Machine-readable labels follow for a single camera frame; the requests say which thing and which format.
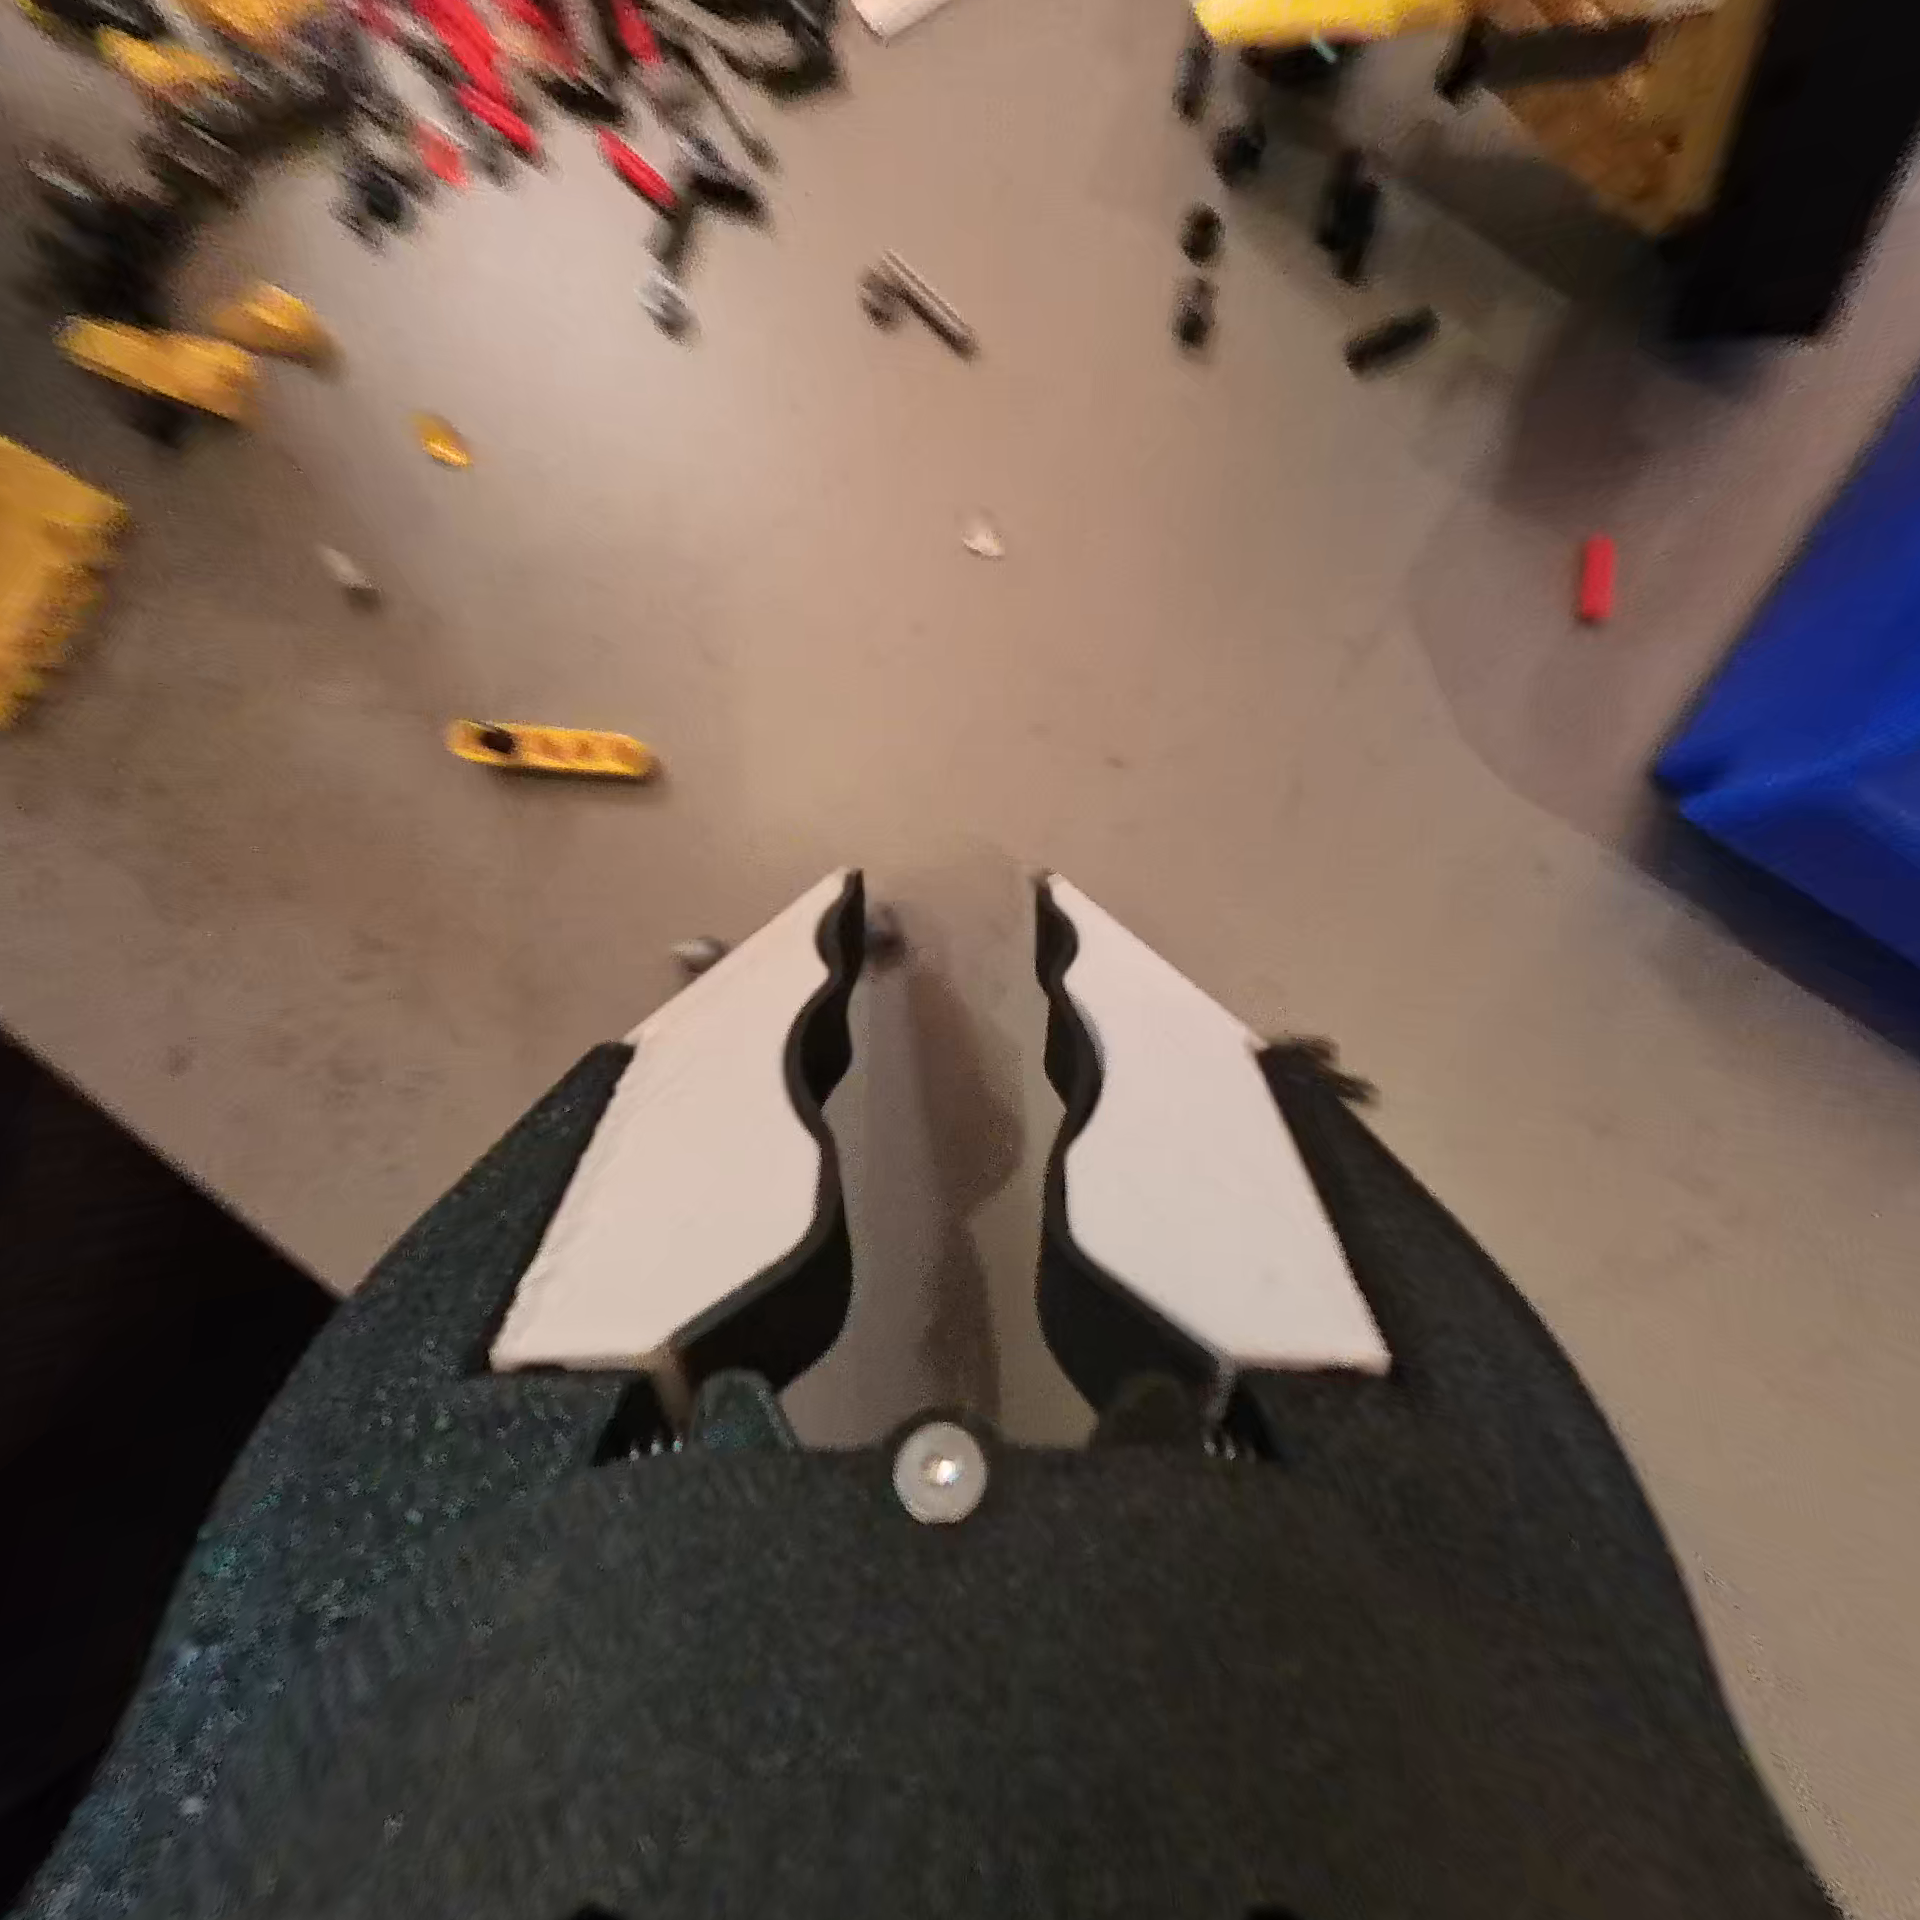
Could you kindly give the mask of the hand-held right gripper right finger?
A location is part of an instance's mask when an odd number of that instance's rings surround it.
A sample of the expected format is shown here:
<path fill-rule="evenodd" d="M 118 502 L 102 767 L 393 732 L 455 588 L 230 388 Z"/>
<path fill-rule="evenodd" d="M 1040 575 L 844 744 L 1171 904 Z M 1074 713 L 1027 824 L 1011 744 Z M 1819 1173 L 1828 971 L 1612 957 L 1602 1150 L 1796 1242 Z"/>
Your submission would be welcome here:
<path fill-rule="evenodd" d="M 1267 1045 L 1065 874 L 1034 881 L 1046 1077 L 1040 1325 L 1107 1419 L 1171 1383 L 1205 1419 L 1250 1377 L 1392 1377 L 1392 1349 Z"/>

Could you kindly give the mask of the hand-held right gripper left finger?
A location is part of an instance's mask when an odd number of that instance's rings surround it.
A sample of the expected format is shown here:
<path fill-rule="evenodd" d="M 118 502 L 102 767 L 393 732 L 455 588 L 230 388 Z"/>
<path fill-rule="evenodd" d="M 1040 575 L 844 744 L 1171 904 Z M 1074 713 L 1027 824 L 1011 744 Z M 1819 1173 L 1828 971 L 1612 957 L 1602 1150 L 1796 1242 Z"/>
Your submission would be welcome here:
<path fill-rule="evenodd" d="M 834 868 L 627 1034 L 627 1066 L 493 1333 L 493 1373 L 697 1391 L 812 1373 L 852 1308 L 827 1105 L 852 1067 L 864 878 Z"/>

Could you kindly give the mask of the yellow toy beam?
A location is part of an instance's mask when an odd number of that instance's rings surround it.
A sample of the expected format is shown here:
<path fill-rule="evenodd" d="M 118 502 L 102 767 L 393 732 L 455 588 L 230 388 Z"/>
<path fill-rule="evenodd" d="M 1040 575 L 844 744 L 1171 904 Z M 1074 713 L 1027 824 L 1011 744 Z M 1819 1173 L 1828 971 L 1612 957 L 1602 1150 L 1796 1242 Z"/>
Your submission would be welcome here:
<path fill-rule="evenodd" d="M 466 744 L 473 727 L 505 727 L 520 739 L 515 757 L 486 757 Z M 502 779 L 649 784 L 659 757 L 625 732 L 584 732 L 561 724 L 455 719 L 444 724 L 444 749 L 469 767 Z"/>

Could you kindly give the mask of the blue fabric bag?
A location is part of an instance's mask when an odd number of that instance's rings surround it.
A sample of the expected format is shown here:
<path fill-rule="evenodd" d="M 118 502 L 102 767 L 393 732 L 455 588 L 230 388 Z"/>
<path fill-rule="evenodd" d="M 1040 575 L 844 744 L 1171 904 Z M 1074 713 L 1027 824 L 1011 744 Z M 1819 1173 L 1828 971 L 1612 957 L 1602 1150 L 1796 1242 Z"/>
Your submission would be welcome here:
<path fill-rule="evenodd" d="M 1917 1056 L 1917 386 L 1650 764 L 1643 868 Z"/>

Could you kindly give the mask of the yellow block with blue pins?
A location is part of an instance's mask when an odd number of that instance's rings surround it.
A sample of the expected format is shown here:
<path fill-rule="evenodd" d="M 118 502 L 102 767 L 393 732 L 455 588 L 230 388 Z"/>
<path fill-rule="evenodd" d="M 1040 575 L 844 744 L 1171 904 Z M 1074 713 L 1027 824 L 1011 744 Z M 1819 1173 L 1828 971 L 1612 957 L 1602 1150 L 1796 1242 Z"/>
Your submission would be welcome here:
<path fill-rule="evenodd" d="M 118 497 L 5 439 L 5 732 L 98 610 L 126 530 Z"/>

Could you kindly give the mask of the grey angled toy piece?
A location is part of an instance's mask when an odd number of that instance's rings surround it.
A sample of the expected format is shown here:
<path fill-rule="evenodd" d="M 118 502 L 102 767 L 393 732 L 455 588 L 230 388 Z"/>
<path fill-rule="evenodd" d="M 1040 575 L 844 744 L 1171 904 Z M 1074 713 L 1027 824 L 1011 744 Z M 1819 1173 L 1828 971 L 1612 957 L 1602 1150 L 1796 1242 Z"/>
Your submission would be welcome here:
<path fill-rule="evenodd" d="M 955 356 L 975 359 L 980 343 L 973 324 L 898 252 L 885 252 L 859 279 L 859 308 L 874 327 L 921 324 Z"/>

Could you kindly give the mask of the yellow cone toy piece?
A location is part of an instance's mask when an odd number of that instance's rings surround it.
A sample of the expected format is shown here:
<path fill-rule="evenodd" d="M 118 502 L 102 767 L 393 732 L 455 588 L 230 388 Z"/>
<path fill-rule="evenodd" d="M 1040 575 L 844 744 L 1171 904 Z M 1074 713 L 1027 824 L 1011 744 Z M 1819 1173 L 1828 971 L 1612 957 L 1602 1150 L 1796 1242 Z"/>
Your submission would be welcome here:
<path fill-rule="evenodd" d="M 256 280 L 251 289 L 222 301 L 207 318 L 207 331 L 230 345 L 280 364 L 319 370 L 338 359 L 338 343 L 322 318 L 306 301 L 271 280 Z"/>

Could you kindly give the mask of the yellow toy connector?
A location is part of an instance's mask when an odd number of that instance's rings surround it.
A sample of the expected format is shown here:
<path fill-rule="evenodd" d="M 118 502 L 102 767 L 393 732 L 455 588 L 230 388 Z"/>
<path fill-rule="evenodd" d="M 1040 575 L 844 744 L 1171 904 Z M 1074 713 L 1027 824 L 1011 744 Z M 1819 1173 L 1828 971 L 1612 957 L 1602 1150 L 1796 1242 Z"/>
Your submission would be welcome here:
<path fill-rule="evenodd" d="M 257 410 L 262 359 L 222 338 L 70 318 L 57 351 L 88 375 L 230 426 Z"/>

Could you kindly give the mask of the pile of toy building pieces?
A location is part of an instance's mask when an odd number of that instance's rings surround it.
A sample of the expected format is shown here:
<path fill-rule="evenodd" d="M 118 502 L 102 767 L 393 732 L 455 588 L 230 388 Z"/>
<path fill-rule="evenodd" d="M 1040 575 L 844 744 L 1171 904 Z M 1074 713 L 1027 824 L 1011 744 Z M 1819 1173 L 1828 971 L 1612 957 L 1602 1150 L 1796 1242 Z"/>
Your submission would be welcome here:
<path fill-rule="evenodd" d="M 588 129 L 674 257 L 707 205 L 745 218 L 775 168 L 747 106 L 844 80 L 837 2 L 23 2 L 130 85 L 138 169 L 47 147 L 23 168 L 31 257 L 73 308 L 160 324 L 196 228 L 268 165 L 339 169 L 339 223 L 377 245 L 439 189 L 540 169 L 549 119 Z"/>

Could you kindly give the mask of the yellow toy vehicle model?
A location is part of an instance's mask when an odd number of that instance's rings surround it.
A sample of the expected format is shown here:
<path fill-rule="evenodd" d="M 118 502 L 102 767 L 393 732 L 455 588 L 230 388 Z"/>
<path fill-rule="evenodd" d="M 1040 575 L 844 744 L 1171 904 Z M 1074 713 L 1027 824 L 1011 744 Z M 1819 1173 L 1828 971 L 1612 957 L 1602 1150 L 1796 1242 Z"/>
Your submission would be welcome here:
<path fill-rule="evenodd" d="M 1313 93 L 1418 37 L 1663 252 L 1680 343 L 1823 338 L 1917 159 L 1917 2 L 1191 2 L 1171 112 L 1217 55 Z"/>

